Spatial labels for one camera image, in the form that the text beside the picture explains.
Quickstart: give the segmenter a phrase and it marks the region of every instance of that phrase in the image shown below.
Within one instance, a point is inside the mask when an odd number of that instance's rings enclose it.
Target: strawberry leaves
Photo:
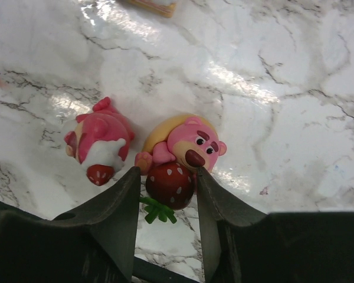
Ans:
[[[140,198],[139,202],[146,204],[145,211],[148,212],[145,217],[148,224],[151,224],[158,217],[160,221],[167,222],[168,219],[174,224],[177,222],[177,218],[175,218],[175,212],[173,209],[167,207],[166,205],[162,205],[157,200],[152,198]]]

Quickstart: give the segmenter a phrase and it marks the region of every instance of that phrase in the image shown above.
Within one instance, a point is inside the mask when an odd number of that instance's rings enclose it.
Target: pink toy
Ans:
[[[176,161],[190,171],[205,167],[209,172],[219,156],[227,151],[214,127],[192,114],[172,117],[158,125],[145,141],[135,166],[146,175],[151,167]]]
[[[134,132],[108,97],[94,105],[92,113],[78,115],[76,122],[64,137],[65,152],[83,166],[92,183],[106,184],[123,167]]]

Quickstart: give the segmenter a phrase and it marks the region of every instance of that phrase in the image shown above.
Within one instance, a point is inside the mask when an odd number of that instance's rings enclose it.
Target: toy figurine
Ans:
[[[82,165],[92,183],[102,186],[123,167],[135,134],[108,97],[94,105],[92,113],[78,115],[76,122],[64,137],[65,152]]]
[[[211,172],[218,157],[226,152],[227,146],[214,127],[200,116],[184,114],[159,124],[135,158],[135,166],[140,167],[142,175],[148,175],[146,190],[151,198],[140,200],[149,205],[146,220],[152,223],[159,216],[166,222],[167,216],[174,223],[170,210],[189,204],[196,169],[204,167]]]

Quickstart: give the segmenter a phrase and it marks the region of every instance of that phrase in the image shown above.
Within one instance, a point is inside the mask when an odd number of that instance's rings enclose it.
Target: black plastic claw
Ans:
[[[354,283],[354,212],[265,215],[198,171],[206,283]]]
[[[0,209],[0,283],[131,281],[140,170],[53,221]]]

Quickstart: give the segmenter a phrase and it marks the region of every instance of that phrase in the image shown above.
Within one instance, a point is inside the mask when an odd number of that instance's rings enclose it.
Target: red strawberry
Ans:
[[[146,181],[150,197],[173,210],[189,205],[194,187],[193,174],[177,162],[152,168]]]
[[[99,164],[92,165],[87,170],[88,179],[97,186],[105,185],[114,174],[114,168]]]

